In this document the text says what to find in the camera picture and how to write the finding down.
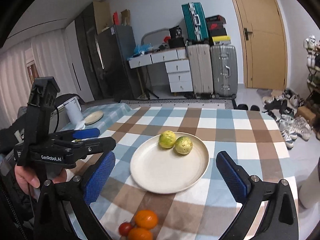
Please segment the person's left hand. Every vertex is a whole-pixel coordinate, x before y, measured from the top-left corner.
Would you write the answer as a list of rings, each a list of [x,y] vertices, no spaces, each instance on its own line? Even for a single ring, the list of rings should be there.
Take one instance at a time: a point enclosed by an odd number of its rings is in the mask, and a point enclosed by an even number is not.
[[[21,190],[26,193],[33,196],[34,192],[31,190],[31,188],[37,189],[40,187],[40,181],[35,173],[34,170],[28,167],[23,166],[17,166],[15,165],[14,168],[15,171],[15,177],[17,180],[17,183]],[[67,172],[63,168],[60,172],[60,174],[52,179],[53,183],[64,183],[67,180]]]

